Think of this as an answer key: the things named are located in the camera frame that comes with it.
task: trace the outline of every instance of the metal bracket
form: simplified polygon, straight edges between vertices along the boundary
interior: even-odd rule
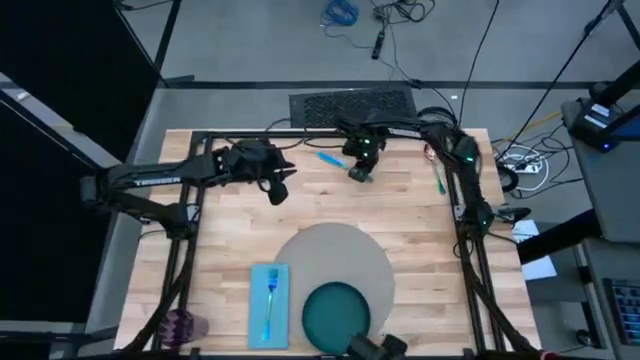
[[[187,205],[187,216],[190,222],[194,222],[200,218],[200,206],[196,204]]]
[[[464,205],[455,205],[453,207],[453,216],[455,216],[456,221],[462,220],[462,215],[464,214],[466,207]]]
[[[200,348],[192,348],[189,352],[189,360],[200,359]]]

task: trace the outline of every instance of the wire bundle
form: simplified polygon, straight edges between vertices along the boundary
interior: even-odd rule
[[[322,13],[324,25],[352,26],[358,21],[360,9],[348,0],[330,0]]]
[[[511,195],[516,199],[530,199],[534,196],[537,196],[555,187],[565,185],[565,184],[571,184],[571,183],[575,183],[583,180],[582,178],[563,180],[563,181],[557,180],[569,167],[569,164],[571,162],[571,153],[569,152],[569,150],[573,148],[572,146],[566,146],[560,140],[557,140],[554,138],[554,134],[563,126],[564,125],[560,124],[550,132],[538,134],[532,138],[529,138],[521,142],[514,141],[513,144],[510,144],[511,149],[518,148],[518,149],[526,150],[526,153],[524,154],[514,154],[510,150],[507,150],[500,153],[500,155],[496,156],[496,161],[498,163],[504,163],[506,160],[515,161],[515,163],[513,163],[514,167],[523,167],[523,166],[527,166],[528,164],[538,164],[538,165],[544,166],[545,168],[544,178],[542,179],[542,181],[540,181],[540,183],[538,183],[538,185],[532,188],[516,187],[513,191],[509,192],[509,195]],[[538,142],[535,145],[531,147],[524,145],[524,143],[530,142],[536,139],[538,139]],[[500,139],[500,140],[494,140],[492,141],[492,143],[506,142],[506,141],[504,139]],[[549,165],[548,160],[559,153],[564,153],[566,155],[565,163],[562,169],[556,175],[549,178],[551,173],[551,167]],[[544,186],[544,184],[547,183],[547,181],[551,185],[540,190]],[[533,192],[533,194],[523,195],[522,192]]]
[[[431,3],[431,7],[429,7],[428,10],[427,7],[424,6],[424,4],[419,3],[418,0],[397,0],[390,4],[383,5],[376,5],[373,0],[370,1],[373,4],[373,17],[382,22],[382,31],[384,31],[389,25],[402,24],[406,22],[419,23],[426,19],[436,7],[435,0],[428,0]],[[420,15],[414,17],[413,12],[416,9],[419,9]],[[401,20],[393,21],[391,19],[394,10],[398,13]]]

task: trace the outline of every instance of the purple cup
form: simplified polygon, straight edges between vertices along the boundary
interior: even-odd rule
[[[186,310],[174,309],[160,322],[160,342],[170,348],[202,339],[209,332],[207,319]]]

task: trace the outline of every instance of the black curtain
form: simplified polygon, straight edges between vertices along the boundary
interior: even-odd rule
[[[159,80],[110,0],[3,0],[0,72],[123,162]]]
[[[37,120],[0,91],[0,320],[83,323],[110,217],[80,202],[79,180],[95,163]]]

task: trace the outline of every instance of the white paper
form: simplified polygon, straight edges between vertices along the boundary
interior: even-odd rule
[[[530,237],[538,234],[538,228],[533,220],[518,221],[513,228],[513,239],[518,243],[527,241]],[[558,275],[549,256],[522,265],[522,273],[525,280],[544,279]]]

